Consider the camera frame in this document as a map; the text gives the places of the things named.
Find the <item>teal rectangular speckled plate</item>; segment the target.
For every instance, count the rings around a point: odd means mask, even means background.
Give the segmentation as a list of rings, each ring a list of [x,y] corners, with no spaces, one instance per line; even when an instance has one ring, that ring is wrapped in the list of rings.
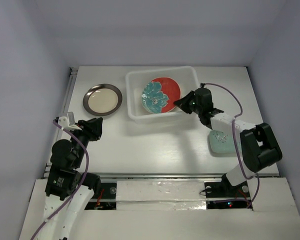
[[[210,149],[215,154],[235,154],[233,134],[225,134],[222,131],[211,130],[208,135]]]

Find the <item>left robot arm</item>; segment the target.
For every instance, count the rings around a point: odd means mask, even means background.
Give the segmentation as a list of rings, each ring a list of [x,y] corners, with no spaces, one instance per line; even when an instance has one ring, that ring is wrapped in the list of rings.
[[[75,121],[73,113],[67,112],[53,124],[70,139],[60,139],[52,146],[42,223],[31,236],[33,240],[70,239],[86,205],[101,191],[100,176],[88,172],[87,146],[100,140],[103,118]]]

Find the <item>red plate with teal flower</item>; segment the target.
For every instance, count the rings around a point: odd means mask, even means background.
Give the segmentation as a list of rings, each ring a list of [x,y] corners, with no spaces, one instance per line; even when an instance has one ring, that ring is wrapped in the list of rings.
[[[172,111],[175,101],[181,98],[180,85],[170,77],[157,77],[144,87],[141,104],[151,114],[163,114]]]

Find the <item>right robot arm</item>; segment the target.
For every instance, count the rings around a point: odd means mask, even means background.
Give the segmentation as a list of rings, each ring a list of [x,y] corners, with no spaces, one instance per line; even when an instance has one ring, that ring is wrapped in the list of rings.
[[[232,138],[238,164],[224,173],[219,182],[205,184],[201,193],[208,198],[229,198],[235,201],[238,189],[248,180],[258,178],[258,173],[283,158],[271,126],[265,122],[248,123],[230,116],[214,106],[212,93],[202,84],[174,105],[187,114],[197,114],[202,125],[212,131],[222,132]]]

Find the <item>brown rimmed cream plate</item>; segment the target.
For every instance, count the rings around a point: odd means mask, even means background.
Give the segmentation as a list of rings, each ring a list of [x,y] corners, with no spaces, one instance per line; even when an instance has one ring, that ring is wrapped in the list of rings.
[[[91,87],[84,95],[84,109],[94,116],[108,116],[116,112],[123,101],[122,92],[114,85],[102,83]]]

